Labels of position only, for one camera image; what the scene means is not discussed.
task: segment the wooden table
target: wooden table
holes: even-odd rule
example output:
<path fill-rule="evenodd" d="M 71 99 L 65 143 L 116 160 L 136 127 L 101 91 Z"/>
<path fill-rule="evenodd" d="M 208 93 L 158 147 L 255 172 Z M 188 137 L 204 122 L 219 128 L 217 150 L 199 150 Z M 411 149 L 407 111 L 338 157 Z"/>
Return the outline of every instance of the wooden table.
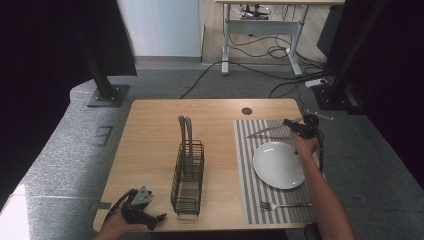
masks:
<path fill-rule="evenodd" d="M 309 5 L 343 5 L 345 0 L 215 0 L 216 3 L 225 4 L 224 16 L 224 47 L 222 52 L 222 74 L 228 74 L 229 47 L 228 39 L 233 34 L 255 35 L 291 35 L 290 48 L 286 49 L 287 56 L 296 75 L 302 75 L 297 62 L 296 48 L 305 25 Z M 231 4 L 266 4 L 266 5 L 305 5 L 298 22 L 294 21 L 271 21 L 271 20 L 231 20 Z"/>
<path fill-rule="evenodd" d="M 242 109 L 250 108 L 251 115 Z M 181 142 L 178 116 L 189 116 L 193 139 L 205 146 L 200 215 L 174 213 L 171 186 Z M 305 224 L 245 224 L 234 139 L 236 119 L 295 119 L 292 99 L 137 100 L 133 103 L 102 196 L 115 203 L 128 189 L 145 185 L 153 199 L 145 212 L 167 213 L 155 231 L 200 231 L 302 228 Z M 99 209 L 93 227 L 99 230 L 107 210 Z"/>

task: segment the fork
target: fork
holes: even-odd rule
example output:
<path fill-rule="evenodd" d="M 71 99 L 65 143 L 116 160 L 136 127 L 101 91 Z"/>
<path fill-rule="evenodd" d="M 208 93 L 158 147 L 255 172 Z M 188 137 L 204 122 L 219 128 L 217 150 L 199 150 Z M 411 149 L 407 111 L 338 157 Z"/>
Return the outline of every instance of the fork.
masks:
<path fill-rule="evenodd" d="M 267 210 L 267 211 L 271 211 L 271 210 L 275 210 L 279 207 L 312 207 L 312 204 L 310 204 L 310 203 L 293 203 L 293 204 L 277 205 L 275 203 L 261 202 L 261 204 L 259 206 L 261 208 Z"/>

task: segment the striped placemat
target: striped placemat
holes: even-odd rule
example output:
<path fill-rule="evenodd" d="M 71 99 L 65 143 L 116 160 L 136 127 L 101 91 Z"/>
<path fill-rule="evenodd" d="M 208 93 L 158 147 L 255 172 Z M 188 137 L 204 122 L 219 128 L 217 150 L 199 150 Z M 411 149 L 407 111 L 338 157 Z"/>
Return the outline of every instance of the striped placemat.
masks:
<path fill-rule="evenodd" d="M 287 127 L 247 138 L 261 129 L 282 123 L 283 120 L 234 120 L 243 212 L 247 224 L 310 223 L 314 221 L 311 207 L 277 208 L 275 211 L 264 211 L 259 206 L 261 201 L 276 204 L 310 202 L 305 183 L 293 189 L 277 189 L 263 182 L 253 168 L 253 155 L 262 144 L 272 141 L 294 146 Z"/>

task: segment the gray carpet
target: gray carpet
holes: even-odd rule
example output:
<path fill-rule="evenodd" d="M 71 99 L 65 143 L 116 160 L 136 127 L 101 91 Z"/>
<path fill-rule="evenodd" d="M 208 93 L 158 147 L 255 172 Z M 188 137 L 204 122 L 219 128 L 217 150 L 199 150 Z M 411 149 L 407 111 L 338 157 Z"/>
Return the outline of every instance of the gray carpet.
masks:
<path fill-rule="evenodd" d="M 2 210 L 1 239 L 90 239 L 97 204 L 135 99 L 178 99 L 207 66 L 199 63 L 146 64 L 137 77 L 110 77 L 130 85 L 120 108 L 87 108 L 93 81 L 75 87 L 71 104 L 49 142 Z M 291 76 L 289 68 L 272 74 Z M 283 80 L 236 66 L 222 76 L 212 67 L 186 98 L 267 98 Z M 279 88 L 283 95 L 293 85 Z M 324 171 L 342 199 L 357 239 L 422 239 L 424 192 L 366 116 L 320 111 L 310 89 L 300 84 L 286 98 L 303 110 L 334 117 L 321 119 L 325 135 Z M 112 129 L 110 136 L 105 131 Z M 289 239 L 304 239 L 302 230 L 287 230 Z M 275 239 L 282 239 L 275 234 Z M 130 234 L 125 239 L 150 239 Z"/>

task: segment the wire basket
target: wire basket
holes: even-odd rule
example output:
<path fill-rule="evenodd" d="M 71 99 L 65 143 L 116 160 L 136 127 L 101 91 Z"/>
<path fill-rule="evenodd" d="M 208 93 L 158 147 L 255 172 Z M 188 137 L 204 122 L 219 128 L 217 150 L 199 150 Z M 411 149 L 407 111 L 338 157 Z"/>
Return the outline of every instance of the wire basket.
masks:
<path fill-rule="evenodd" d="M 177 163 L 175 166 L 174 180 L 171 191 L 171 204 L 174 212 L 180 214 L 200 213 L 202 197 L 202 181 L 204 169 L 204 146 L 201 141 L 193 140 L 193 165 L 186 160 L 188 158 L 189 144 L 186 141 L 186 149 L 180 144 Z"/>

